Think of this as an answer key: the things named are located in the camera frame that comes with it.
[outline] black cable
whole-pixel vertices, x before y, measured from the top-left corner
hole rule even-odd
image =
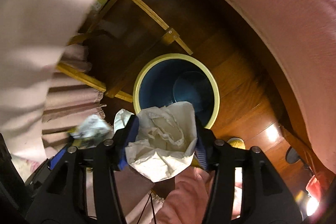
[[[155,211],[154,211],[154,205],[153,205],[152,193],[150,193],[150,198],[151,198],[151,205],[152,205],[152,211],[153,211],[154,224],[156,224],[156,218],[155,218]]]
[[[150,194],[150,196],[148,197],[148,200],[147,200],[147,202],[146,202],[146,204],[145,204],[145,206],[144,206],[144,208],[143,208],[143,210],[142,210],[142,213],[141,213],[141,215],[140,215],[140,217],[139,217],[139,220],[138,220],[138,222],[136,223],[136,224],[139,224],[139,222],[140,222],[140,219],[141,219],[141,217],[142,217],[142,215],[143,215],[143,212],[145,211],[145,209],[146,209],[146,206],[147,206],[147,203],[148,203],[148,201],[149,201],[149,199],[152,197],[152,195]]]

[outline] crumpled tissue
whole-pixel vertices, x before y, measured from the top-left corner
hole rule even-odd
[[[138,135],[125,148],[131,167],[157,182],[176,176],[191,164],[197,142],[191,103],[151,107],[141,110],[137,116]]]

